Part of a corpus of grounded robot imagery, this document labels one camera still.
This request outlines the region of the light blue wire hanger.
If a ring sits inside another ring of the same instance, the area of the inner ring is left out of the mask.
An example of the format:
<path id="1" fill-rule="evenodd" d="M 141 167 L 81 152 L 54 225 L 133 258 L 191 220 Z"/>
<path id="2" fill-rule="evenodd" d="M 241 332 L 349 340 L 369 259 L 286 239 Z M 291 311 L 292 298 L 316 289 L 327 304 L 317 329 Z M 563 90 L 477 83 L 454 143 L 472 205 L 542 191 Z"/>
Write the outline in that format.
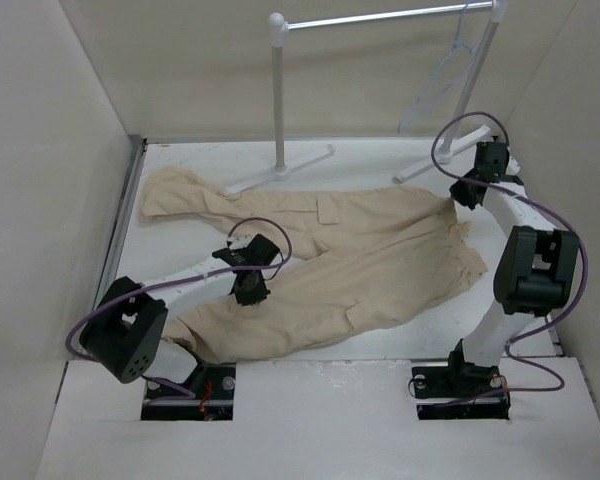
<path id="1" fill-rule="evenodd" d="M 424 120 L 465 78 L 477 57 L 480 41 L 472 41 L 465 17 L 476 1 L 467 1 L 461 10 L 449 52 L 435 68 L 416 99 L 401 118 L 397 132 L 406 134 Z"/>

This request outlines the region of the beige trousers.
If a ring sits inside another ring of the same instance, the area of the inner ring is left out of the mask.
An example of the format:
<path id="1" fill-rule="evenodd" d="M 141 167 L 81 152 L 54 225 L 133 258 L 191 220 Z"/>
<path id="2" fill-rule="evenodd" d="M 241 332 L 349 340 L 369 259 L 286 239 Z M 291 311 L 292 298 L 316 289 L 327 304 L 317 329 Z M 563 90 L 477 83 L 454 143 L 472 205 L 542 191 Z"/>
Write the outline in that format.
<path id="1" fill-rule="evenodd" d="M 146 181 L 140 214 L 263 234 L 297 259 L 262 303 L 225 297 L 167 324 L 167 339 L 210 362 L 279 358 L 407 323 L 469 290 L 487 269 L 452 200 L 417 187 L 228 195 L 168 167 Z"/>

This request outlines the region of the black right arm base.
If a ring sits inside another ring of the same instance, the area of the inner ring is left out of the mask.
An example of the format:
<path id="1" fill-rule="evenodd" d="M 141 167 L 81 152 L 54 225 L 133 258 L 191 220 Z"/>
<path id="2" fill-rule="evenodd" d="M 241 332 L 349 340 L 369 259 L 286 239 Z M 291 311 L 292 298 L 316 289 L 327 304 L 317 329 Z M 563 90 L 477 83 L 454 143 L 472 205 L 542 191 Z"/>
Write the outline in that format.
<path id="1" fill-rule="evenodd" d="M 410 394 L 419 420 L 508 420 L 510 395 L 498 366 L 467 363 L 452 351 L 446 360 L 414 362 Z"/>

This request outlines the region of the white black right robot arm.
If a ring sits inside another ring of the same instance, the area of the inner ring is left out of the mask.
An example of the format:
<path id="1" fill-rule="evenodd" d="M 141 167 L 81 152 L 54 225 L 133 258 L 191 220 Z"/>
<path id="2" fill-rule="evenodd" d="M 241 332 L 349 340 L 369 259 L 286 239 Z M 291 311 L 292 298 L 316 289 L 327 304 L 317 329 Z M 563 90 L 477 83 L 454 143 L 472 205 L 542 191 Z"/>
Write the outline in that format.
<path id="1" fill-rule="evenodd" d="M 508 236 L 493 278 L 493 303 L 450 353 L 443 373 L 458 397 L 493 393 L 502 355 L 536 318 L 563 308 L 571 295 L 580 240 L 527 197 L 523 182 L 508 172 L 509 160 L 506 144 L 480 142 L 473 168 L 450 187 L 456 203 L 484 208 Z"/>

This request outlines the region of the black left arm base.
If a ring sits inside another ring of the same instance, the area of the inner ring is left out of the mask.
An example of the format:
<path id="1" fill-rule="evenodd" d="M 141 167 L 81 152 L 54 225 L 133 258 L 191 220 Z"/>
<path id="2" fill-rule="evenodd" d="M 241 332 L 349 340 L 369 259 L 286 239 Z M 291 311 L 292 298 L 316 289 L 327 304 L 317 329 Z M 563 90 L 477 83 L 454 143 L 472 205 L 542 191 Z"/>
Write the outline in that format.
<path id="1" fill-rule="evenodd" d="M 140 413 L 143 421 L 231 421 L 235 364 L 200 364 L 182 383 L 149 379 Z"/>

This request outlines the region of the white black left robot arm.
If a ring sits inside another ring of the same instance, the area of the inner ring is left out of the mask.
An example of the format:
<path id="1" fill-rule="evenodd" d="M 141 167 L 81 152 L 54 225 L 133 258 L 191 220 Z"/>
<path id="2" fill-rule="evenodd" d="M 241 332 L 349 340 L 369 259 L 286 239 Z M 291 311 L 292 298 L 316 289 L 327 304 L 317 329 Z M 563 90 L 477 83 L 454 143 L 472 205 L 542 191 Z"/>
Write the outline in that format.
<path id="1" fill-rule="evenodd" d="M 165 326 L 194 307 L 233 298 L 251 306 L 269 295 L 263 271 L 281 251 L 261 234 L 228 241 L 203 262 L 182 272 L 137 283 L 116 279 L 83 327 L 79 344 L 120 383 L 140 377 L 168 380 L 177 394 L 194 398 L 204 387 L 199 361 L 163 338 Z"/>

